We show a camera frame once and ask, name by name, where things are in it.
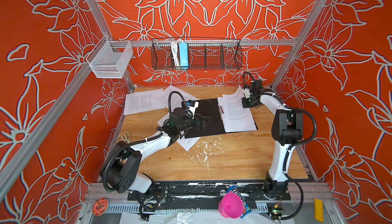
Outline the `blue folder black inside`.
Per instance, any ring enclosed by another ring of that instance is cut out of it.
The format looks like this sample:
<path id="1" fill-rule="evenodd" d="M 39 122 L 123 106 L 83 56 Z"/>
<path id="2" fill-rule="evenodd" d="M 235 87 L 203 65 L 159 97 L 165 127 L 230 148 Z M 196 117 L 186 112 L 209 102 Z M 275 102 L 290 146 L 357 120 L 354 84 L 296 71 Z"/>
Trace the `blue folder black inside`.
<path id="1" fill-rule="evenodd" d="M 192 128 L 187 131 L 185 134 L 186 139 L 230 133 L 225 131 L 217 98 L 198 100 L 198 103 L 199 106 L 196 108 L 196 113 L 204 117 L 210 117 L 211 120 L 207 123 L 204 130 Z"/>

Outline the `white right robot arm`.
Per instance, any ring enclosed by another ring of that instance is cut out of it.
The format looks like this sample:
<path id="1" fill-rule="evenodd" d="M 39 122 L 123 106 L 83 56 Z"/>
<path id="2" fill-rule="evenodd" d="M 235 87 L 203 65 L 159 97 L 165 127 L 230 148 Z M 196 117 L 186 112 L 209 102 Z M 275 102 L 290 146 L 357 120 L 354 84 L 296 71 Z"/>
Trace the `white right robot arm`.
<path id="1" fill-rule="evenodd" d="M 272 165 L 263 183 L 263 194 L 274 200 L 288 190 L 290 160 L 294 149 L 312 141 L 317 133 L 315 118 L 306 110 L 293 108 L 284 103 L 272 89 L 265 88 L 261 80 L 257 80 L 250 72 L 243 74 L 243 108 L 267 107 L 274 115 L 271 135 L 275 141 Z M 304 115 L 313 124 L 312 134 L 304 139 Z"/>

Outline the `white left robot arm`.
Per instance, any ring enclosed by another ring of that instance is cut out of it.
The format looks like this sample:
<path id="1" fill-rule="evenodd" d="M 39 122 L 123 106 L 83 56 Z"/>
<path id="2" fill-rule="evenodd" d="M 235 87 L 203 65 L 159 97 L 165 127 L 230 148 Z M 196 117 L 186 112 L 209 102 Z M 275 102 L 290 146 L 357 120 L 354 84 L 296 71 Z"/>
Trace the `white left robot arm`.
<path id="1" fill-rule="evenodd" d="M 179 91 L 171 91 L 168 96 L 169 118 L 163 126 L 157 128 L 153 136 L 132 143 L 120 141 L 115 145 L 100 171 L 104 189 L 118 193 L 127 190 L 148 192 L 153 180 L 138 173 L 141 162 L 173 145 L 190 129 L 205 130 L 212 122 L 212 117 L 198 114 L 198 106 L 197 101 L 186 101 Z"/>

